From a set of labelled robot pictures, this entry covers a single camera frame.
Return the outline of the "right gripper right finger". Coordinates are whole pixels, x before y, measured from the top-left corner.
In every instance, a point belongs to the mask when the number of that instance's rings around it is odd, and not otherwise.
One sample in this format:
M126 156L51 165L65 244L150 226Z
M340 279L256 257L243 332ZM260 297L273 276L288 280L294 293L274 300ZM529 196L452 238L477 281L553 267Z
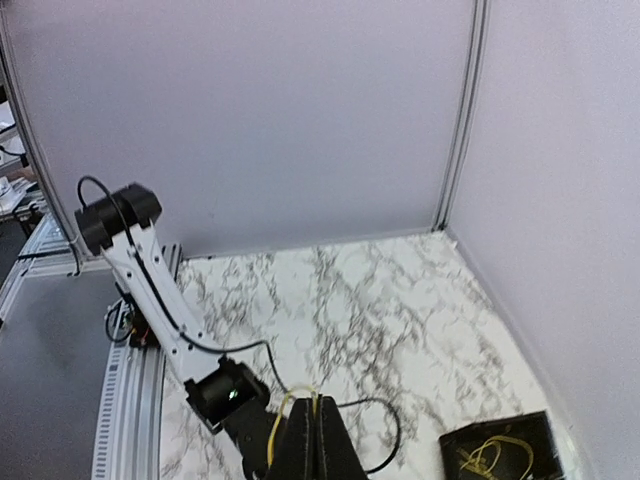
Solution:
M368 479L333 397L319 398L314 430L316 479Z

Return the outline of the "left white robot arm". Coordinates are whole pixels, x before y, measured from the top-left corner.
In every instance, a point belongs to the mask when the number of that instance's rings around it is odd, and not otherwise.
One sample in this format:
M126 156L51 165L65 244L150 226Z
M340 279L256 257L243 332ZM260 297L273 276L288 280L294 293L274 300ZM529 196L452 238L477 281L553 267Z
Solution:
M242 457L248 479L367 479L390 464L365 469L341 416L342 405L309 385L283 386L276 411L269 387L242 362L235 347L205 341L204 321L189 308L170 273L156 235L162 207L146 187L131 183L82 200L74 213L84 244L103 257L168 357L186 401L212 435L225 433Z

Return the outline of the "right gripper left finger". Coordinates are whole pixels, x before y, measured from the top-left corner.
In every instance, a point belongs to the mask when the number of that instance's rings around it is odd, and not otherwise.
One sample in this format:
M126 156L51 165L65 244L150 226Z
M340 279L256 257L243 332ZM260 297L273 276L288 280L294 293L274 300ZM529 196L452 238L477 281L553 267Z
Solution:
M266 479L312 480L315 473L315 418L309 398L296 400Z

